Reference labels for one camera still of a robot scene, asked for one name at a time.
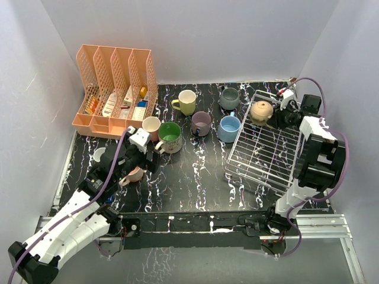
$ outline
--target blue mug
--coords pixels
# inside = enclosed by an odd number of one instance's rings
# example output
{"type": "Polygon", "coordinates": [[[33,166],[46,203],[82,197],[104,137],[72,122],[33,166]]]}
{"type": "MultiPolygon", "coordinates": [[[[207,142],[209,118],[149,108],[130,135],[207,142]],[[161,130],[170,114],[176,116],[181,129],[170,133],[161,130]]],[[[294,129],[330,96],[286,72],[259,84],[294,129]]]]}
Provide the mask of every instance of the blue mug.
{"type": "Polygon", "coordinates": [[[235,117],[235,112],[232,111],[230,115],[221,120],[219,129],[217,130],[217,136],[225,143],[232,143],[237,138],[240,128],[241,122],[235,117]]]}

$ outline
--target table surface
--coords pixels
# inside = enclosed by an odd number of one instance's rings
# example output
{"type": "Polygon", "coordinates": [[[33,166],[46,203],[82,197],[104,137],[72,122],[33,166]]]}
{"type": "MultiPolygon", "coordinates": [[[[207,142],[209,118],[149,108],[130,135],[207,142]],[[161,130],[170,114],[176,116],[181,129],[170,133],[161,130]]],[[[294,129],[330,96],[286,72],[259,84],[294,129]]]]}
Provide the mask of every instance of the table surface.
{"type": "MultiPolygon", "coordinates": [[[[229,211],[266,209],[278,199],[275,192],[246,180],[231,181],[225,177],[227,157],[233,143],[217,138],[220,120],[230,112],[220,108],[222,86],[239,90],[240,105],[235,110],[242,121],[254,92],[276,93],[285,82],[251,82],[226,84],[159,85],[158,104],[154,115],[161,121],[178,123],[183,132],[184,145],[180,152],[164,154],[155,174],[147,172],[144,178],[121,187],[115,194],[112,207],[120,212],[179,212],[229,211]],[[208,112],[212,117],[211,131],[196,138],[191,133],[191,117],[171,108],[171,100],[182,90],[197,94],[195,111],[208,112]]],[[[115,143],[114,140],[77,135],[70,163],[66,171],[60,206],[72,196],[78,183],[95,162],[94,151],[115,143]]],[[[308,204],[309,210],[331,212],[329,204],[308,204]]]]}

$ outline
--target green mug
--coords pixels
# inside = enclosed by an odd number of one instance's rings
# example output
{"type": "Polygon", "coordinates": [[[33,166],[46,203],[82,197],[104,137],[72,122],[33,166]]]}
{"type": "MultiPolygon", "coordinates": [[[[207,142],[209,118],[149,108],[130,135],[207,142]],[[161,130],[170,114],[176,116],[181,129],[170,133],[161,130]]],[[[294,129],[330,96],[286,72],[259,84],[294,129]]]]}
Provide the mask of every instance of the green mug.
{"type": "Polygon", "coordinates": [[[183,136],[180,126],[175,122],[165,122],[159,127],[158,130],[159,142],[155,146],[156,150],[160,152],[166,152],[169,154],[174,154],[179,152],[183,146],[183,136]]]}

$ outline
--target pink mug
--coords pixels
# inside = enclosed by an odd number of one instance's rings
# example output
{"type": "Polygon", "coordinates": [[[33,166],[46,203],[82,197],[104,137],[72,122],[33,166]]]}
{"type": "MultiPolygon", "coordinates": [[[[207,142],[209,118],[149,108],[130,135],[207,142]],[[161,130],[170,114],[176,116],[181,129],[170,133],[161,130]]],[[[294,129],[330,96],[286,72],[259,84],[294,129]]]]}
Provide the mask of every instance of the pink mug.
{"type": "Polygon", "coordinates": [[[192,116],[192,133],[195,136],[205,136],[211,130],[211,116],[204,112],[198,111],[192,116]]]}

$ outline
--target white mug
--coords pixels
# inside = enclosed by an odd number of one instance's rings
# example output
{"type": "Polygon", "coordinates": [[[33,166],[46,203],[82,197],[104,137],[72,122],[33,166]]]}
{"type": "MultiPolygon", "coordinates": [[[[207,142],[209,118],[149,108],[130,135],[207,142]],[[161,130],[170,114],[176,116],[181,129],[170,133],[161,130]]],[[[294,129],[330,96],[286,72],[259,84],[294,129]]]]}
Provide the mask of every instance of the white mug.
{"type": "Polygon", "coordinates": [[[140,167],[136,167],[134,170],[132,170],[127,176],[125,176],[122,180],[118,182],[121,186],[126,186],[130,182],[138,182],[143,177],[143,169],[140,167]]]}
{"type": "Polygon", "coordinates": [[[100,162],[100,157],[104,154],[105,152],[105,147],[101,147],[99,149],[96,149],[94,152],[94,160],[95,162],[100,162]]]}

